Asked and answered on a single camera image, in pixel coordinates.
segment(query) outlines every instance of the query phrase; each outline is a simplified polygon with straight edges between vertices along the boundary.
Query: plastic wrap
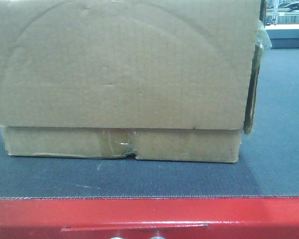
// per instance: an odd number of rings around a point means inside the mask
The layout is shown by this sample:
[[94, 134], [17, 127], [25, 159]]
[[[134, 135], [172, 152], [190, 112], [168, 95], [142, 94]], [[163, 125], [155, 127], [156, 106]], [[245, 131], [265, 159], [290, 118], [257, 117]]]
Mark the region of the plastic wrap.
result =
[[272, 47], [265, 26], [261, 21], [258, 22], [256, 46], [259, 46], [263, 51], [269, 50]]

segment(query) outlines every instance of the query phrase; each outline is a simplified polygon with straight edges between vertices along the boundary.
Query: brown cardboard box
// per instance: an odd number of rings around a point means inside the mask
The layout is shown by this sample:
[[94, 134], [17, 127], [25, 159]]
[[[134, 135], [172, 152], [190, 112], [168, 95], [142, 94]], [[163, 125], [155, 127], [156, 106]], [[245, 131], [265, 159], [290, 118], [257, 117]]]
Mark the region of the brown cardboard box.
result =
[[0, 0], [7, 152], [235, 162], [260, 6]]

